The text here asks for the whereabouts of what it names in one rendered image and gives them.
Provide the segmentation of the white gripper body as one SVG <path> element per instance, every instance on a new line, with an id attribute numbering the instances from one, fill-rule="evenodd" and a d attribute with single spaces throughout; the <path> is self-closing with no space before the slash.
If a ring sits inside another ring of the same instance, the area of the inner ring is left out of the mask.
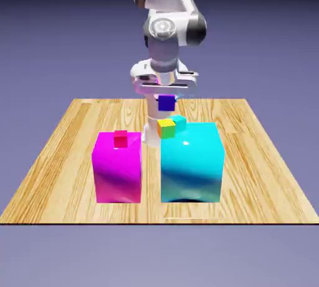
<path id="1" fill-rule="evenodd" d="M 159 85 L 151 81 L 135 81 L 135 91 L 138 94 L 169 94 L 187 95 L 194 94 L 196 83 L 191 80 L 178 80 L 170 85 Z"/>

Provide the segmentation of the small blue cube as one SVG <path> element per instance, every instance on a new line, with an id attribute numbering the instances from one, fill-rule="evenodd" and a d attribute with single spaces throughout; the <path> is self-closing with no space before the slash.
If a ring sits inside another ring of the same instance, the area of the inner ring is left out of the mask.
<path id="1" fill-rule="evenodd" d="M 176 99 L 174 95 L 159 95 L 158 110 L 173 112 L 175 110 Z"/>

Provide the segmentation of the small cyan cube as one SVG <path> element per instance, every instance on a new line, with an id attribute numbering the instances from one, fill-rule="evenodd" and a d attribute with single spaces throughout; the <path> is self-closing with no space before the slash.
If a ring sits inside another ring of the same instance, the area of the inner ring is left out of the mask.
<path id="1" fill-rule="evenodd" d="M 187 127 L 187 120 L 182 115 L 172 115 L 170 119 L 175 123 L 175 132 L 182 132 Z"/>

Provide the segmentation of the small multicoloured cube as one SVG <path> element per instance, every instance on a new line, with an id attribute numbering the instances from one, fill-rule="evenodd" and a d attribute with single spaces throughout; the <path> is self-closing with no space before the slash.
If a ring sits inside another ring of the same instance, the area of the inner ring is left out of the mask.
<path id="1" fill-rule="evenodd" d="M 160 139 L 170 139 L 175 135 L 176 124 L 171 118 L 157 121 L 157 131 Z"/>

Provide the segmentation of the small red cube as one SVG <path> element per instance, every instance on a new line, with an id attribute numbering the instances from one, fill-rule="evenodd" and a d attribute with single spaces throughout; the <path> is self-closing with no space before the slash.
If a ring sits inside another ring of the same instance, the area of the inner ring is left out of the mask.
<path id="1" fill-rule="evenodd" d="M 113 135 L 115 148 L 127 148 L 128 146 L 128 132 L 126 130 L 116 130 Z"/>

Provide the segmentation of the large cyan box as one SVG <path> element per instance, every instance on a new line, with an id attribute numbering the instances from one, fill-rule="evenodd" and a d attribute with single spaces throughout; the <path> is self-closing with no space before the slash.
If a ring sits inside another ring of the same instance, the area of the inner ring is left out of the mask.
<path id="1" fill-rule="evenodd" d="M 225 150 L 214 122 L 190 122 L 161 141 L 161 201 L 217 203 Z"/>

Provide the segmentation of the large magenta box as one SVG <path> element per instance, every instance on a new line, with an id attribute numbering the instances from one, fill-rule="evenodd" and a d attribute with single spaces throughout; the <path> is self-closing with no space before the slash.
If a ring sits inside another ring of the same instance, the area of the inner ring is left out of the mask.
<path id="1" fill-rule="evenodd" d="M 98 203 L 140 203 L 142 188 L 141 133 L 128 132 L 127 146 L 114 145 L 113 132 L 100 132 L 92 151 Z"/>

